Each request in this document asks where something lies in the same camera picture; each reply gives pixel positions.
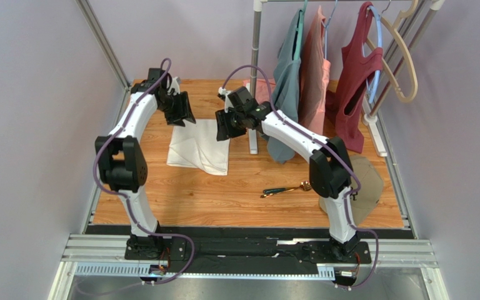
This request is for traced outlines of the white cloth napkin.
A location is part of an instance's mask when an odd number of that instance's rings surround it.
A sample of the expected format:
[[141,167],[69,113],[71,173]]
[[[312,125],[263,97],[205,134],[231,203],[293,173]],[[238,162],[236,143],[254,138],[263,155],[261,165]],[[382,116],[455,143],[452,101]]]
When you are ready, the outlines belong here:
[[218,125],[214,119],[198,119],[184,127],[175,126],[166,164],[195,168],[213,176],[226,176],[229,167],[229,141],[217,141]]

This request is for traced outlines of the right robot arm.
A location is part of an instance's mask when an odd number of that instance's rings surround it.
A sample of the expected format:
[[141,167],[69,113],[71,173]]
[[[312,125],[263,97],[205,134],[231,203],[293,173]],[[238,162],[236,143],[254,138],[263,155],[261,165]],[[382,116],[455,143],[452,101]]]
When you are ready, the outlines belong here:
[[268,101],[259,104],[244,86],[234,91],[221,87],[218,96],[225,108],[216,111],[216,139],[226,141],[253,129],[305,159],[310,185],[325,205],[330,222],[329,253],[338,261],[353,257],[359,243],[350,203],[354,172],[343,140],[307,130]]

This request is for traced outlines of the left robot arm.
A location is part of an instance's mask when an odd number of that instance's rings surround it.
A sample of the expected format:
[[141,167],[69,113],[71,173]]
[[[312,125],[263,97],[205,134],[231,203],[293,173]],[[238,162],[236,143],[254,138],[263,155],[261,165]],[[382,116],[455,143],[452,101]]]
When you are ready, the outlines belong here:
[[163,258],[167,254],[159,221],[148,203],[145,184],[148,165],[140,140],[151,116],[162,112],[168,125],[196,123],[188,94],[180,80],[163,67],[151,68],[147,79],[131,88],[131,99],[121,120],[106,136],[94,142],[94,178],[100,188],[117,195],[131,224],[127,259]]

